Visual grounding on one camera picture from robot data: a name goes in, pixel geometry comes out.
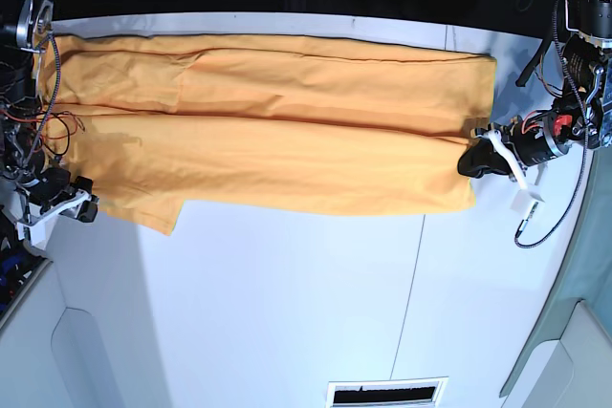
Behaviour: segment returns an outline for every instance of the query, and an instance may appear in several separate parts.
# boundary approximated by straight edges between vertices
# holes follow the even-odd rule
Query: vent grille
[[[332,382],[327,390],[326,408],[436,407],[448,379],[410,379],[403,381]]]

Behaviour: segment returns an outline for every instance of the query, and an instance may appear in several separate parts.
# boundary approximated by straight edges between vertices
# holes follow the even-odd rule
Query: white table
[[[491,54],[500,121],[551,103],[514,81],[538,41],[407,21],[288,13],[182,13],[55,23],[94,37],[289,33]],[[545,74],[558,82],[557,61]],[[543,235],[575,186],[580,149],[550,163]],[[172,236],[100,215],[61,219],[49,245],[69,307],[98,321],[126,406],[323,407],[328,381],[449,376],[440,406],[494,408],[553,284],[579,205],[521,250],[516,185],[473,182],[475,208],[338,218],[188,202]]]

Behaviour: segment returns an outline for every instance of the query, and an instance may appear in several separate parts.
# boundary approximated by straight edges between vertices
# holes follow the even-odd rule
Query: black tube
[[[539,60],[542,58],[542,56],[546,54],[546,52],[548,52],[548,49],[550,48],[552,42],[553,42],[553,26],[551,25],[548,28],[548,31],[546,31],[546,35],[544,35],[544,38],[542,39],[542,43],[539,44],[539,47],[537,48],[537,51],[534,54],[534,57],[532,57],[531,61],[527,63],[527,65],[525,66],[525,69],[523,69],[523,72],[521,72],[520,76],[516,80],[516,83],[515,83],[516,86],[520,88],[525,87],[525,85],[529,81],[529,78],[532,76],[532,73],[534,72],[536,67],[539,65]]]

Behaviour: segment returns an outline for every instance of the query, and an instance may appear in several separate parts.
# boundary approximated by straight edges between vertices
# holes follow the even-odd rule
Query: red component
[[[555,120],[554,133],[555,136],[561,134],[561,128],[563,126],[572,126],[572,116],[571,115],[559,115]]]

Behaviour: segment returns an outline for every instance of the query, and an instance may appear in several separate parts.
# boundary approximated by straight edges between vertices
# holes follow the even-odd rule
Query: yellow fabric
[[[490,57],[269,35],[58,45],[55,112],[86,127],[65,160],[113,216],[169,233],[184,200],[338,215],[473,204],[456,164],[491,111]],[[50,95],[51,53],[44,82]],[[64,132],[52,120],[46,136]]]

